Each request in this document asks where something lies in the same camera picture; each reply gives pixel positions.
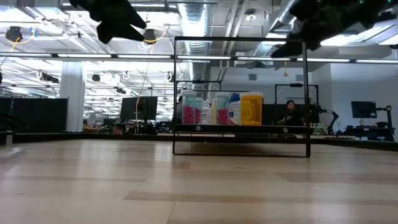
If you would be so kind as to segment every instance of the ceiling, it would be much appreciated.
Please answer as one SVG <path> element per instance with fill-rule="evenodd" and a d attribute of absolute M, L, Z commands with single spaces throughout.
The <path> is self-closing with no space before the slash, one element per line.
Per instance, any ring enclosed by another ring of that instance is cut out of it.
<path fill-rule="evenodd" d="M 154 45 L 138 43 L 131 40 L 113 39 L 104 45 L 98 40 L 96 33 L 97 22 L 90 19 L 85 11 L 73 9 L 68 1 L 64 1 L 59 7 L 15 7 L 12 4 L 0 6 L 0 52 L 42 52 L 53 54 L 154 54 L 173 55 L 174 48 L 179 55 L 185 54 L 183 42 L 174 46 L 174 37 L 183 35 L 181 17 L 174 12 L 161 12 L 158 9 L 164 2 L 143 3 L 131 1 L 139 14 L 148 23 L 149 28 L 155 29 L 157 37 L 161 37 Z M 170 1 L 171 7 L 178 1 Z M 234 1 L 207 1 L 210 4 L 210 36 L 223 37 L 226 34 L 228 22 L 231 19 L 231 9 Z M 262 37 L 262 25 L 267 15 L 279 9 L 281 1 L 246 1 L 247 9 L 255 9 L 256 19 L 253 21 L 242 20 L 240 26 L 236 22 L 239 19 L 242 4 L 238 4 L 235 15 L 235 27 L 239 27 L 239 37 Z M 22 43 L 15 44 L 5 38 L 6 31 L 10 26 L 20 26 L 23 35 Z M 365 32 L 364 27 L 359 24 L 350 27 L 344 35 L 325 42 L 322 48 L 315 52 L 309 52 L 312 58 L 384 58 L 391 54 L 388 45 L 395 44 L 395 36 L 398 34 L 398 26 L 394 22 L 387 21 L 376 24 L 374 28 Z M 235 42 L 231 49 L 231 55 L 246 54 L 258 46 L 258 42 Z M 210 44 L 210 55 L 220 55 L 223 48 L 222 41 L 213 41 Z M 0 89 L 2 95 L 13 95 L 23 97 L 59 97 L 59 85 L 47 83 L 39 79 L 38 71 L 47 73 L 61 80 L 62 63 L 67 58 L 32 59 L 8 57 L 4 60 L 0 57 L 3 75 L 3 85 L 8 86 Z M 191 61 L 179 60 L 177 66 L 177 79 L 191 80 Z M 172 60 L 98 60 L 86 58 L 83 66 L 87 72 L 87 89 L 85 97 L 85 116 L 90 113 L 116 116 L 121 106 L 121 99 L 126 96 L 139 95 L 141 86 L 144 89 L 143 96 L 159 96 L 159 119 L 170 119 L 172 115 L 172 83 L 168 81 L 169 72 L 174 72 Z M 255 68 L 256 73 L 276 74 L 282 72 L 284 67 L 300 68 L 299 63 L 275 62 L 269 68 Z M 318 68 L 320 64 L 310 64 L 310 72 Z M 219 62 L 211 62 L 210 78 L 216 80 L 220 73 Z M 248 82 L 247 74 L 251 73 L 245 68 L 230 65 L 225 74 L 225 82 L 242 83 Z M 94 82 L 92 76 L 101 76 L 100 82 Z M 255 85 L 263 85 L 265 82 L 281 82 L 278 78 L 283 76 L 270 75 L 268 78 L 259 79 Z M 116 92 L 113 86 L 120 86 L 126 90 L 126 94 Z"/>

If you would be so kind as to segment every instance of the yellow container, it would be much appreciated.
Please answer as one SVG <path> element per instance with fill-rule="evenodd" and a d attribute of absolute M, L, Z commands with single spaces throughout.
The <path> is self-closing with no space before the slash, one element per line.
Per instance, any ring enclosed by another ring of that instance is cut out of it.
<path fill-rule="evenodd" d="M 262 93 L 241 93 L 241 125 L 260 126 L 262 110 Z"/>

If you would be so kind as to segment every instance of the white column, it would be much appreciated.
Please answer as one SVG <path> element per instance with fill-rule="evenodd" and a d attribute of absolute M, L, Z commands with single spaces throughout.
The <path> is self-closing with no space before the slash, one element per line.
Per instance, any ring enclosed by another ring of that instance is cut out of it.
<path fill-rule="evenodd" d="M 86 73 L 83 62 L 63 62 L 60 98 L 68 98 L 67 131 L 83 131 Z"/>

